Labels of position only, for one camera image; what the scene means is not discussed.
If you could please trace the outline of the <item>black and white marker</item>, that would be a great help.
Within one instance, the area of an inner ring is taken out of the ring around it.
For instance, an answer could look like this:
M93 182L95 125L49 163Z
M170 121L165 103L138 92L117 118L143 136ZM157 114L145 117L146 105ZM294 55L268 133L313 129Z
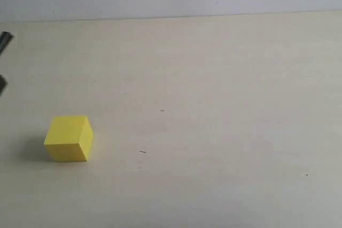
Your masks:
M0 54L7 48L8 44L12 41L13 35L9 32L1 32L0 36Z

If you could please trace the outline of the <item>yellow foam cube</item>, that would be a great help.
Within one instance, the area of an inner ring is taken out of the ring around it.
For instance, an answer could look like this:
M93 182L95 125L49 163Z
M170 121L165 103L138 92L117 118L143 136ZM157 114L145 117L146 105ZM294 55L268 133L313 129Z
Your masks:
M87 116L56 116L44 146L54 161L83 162L89 160L93 137Z

